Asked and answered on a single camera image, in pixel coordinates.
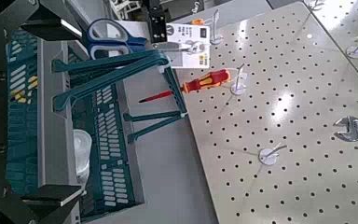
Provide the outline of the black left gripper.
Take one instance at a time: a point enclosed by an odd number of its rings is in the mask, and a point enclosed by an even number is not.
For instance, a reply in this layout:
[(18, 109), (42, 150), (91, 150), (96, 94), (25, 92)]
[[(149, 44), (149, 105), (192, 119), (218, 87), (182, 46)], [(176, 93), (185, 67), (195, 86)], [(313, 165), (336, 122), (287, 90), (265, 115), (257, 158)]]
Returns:
[(150, 34), (152, 43), (167, 41), (165, 15), (160, 12), (167, 12), (168, 9), (161, 4), (161, 0), (144, 0), (144, 8), (150, 13)]

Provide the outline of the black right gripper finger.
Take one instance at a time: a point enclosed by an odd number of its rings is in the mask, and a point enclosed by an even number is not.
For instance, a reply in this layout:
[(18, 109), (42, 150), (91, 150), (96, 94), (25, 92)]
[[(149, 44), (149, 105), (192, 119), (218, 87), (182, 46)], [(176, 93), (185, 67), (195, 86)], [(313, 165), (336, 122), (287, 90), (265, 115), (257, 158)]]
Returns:
[(4, 197), (3, 214), (13, 224), (63, 224), (78, 203), (82, 189), (74, 185), (46, 184), (34, 193)]
[(82, 28), (71, 0), (3, 0), (3, 22), (47, 41), (80, 40)]

